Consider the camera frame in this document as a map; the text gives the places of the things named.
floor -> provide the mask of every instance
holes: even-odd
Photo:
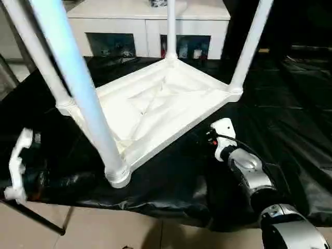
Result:
[[[0,248],[263,248],[258,229],[217,233],[127,211],[32,202],[28,202],[26,206],[58,226],[66,226],[66,234],[59,236],[0,204]],[[332,228],[319,228],[319,230],[332,244]]]
[[[9,67],[14,72],[19,82],[24,81],[24,79],[30,74],[24,64],[9,64]],[[11,91],[12,89],[6,87],[6,85],[0,80],[0,101]]]

black tripod leg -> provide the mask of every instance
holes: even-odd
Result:
[[[66,233],[65,229],[56,226],[55,224],[48,221],[44,217],[42,217],[39,214],[28,209],[26,206],[18,204],[15,200],[6,200],[6,201],[3,200],[2,202],[3,202],[3,204],[7,205],[8,207],[16,210],[17,212],[23,214],[26,217],[29,217],[30,219],[33,219],[34,221],[42,224],[43,226],[51,229],[52,231],[54,231],[60,235],[64,235]]]

white plastic frame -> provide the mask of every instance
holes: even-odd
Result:
[[[39,44],[29,40],[33,30],[23,23],[24,11],[17,11],[20,9],[18,1],[2,1],[34,57]],[[68,102],[71,104],[61,105],[59,109],[72,116],[84,131],[105,164],[106,178],[119,188],[129,182],[135,169],[155,154],[226,103],[241,97],[243,82],[273,0],[260,0],[229,85],[177,58],[175,0],[168,0],[166,58],[96,90],[61,0],[29,2],[74,97]],[[59,82],[55,84],[45,75],[50,69],[36,61],[42,59],[46,61],[45,57],[34,57],[59,106],[58,100],[65,97],[68,101],[68,95]]]

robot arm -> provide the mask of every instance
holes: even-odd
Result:
[[[231,120],[211,125],[217,140],[215,157],[227,162],[252,210],[259,216],[266,249],[328,249],[320,232],[278,192],[257,155],[240,148]]]

black plastic sheet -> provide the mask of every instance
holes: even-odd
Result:
[[[88,66],[96,86],[143,68],[157,59],[114,64],[93,58]],[[232,71],[218,61],[185,61],[229,82]],[[34,169],[41,188],[31,200],[103,209],[128,210],[184,224],[228,231],[253,225],[238,182],[213,158],[206,132],[213,121],[232,119],[237,138],[264,160],[275,184],[315,225],[332,225],[332,90],[330,64],[278,62],[257,56],[244,95],[187,132],[113,189],[98,153],[70,117],[54,107],[39,72],[0,104],[0,180],[8,182],[8,160],[23,127],[41,132],[45,164]]]

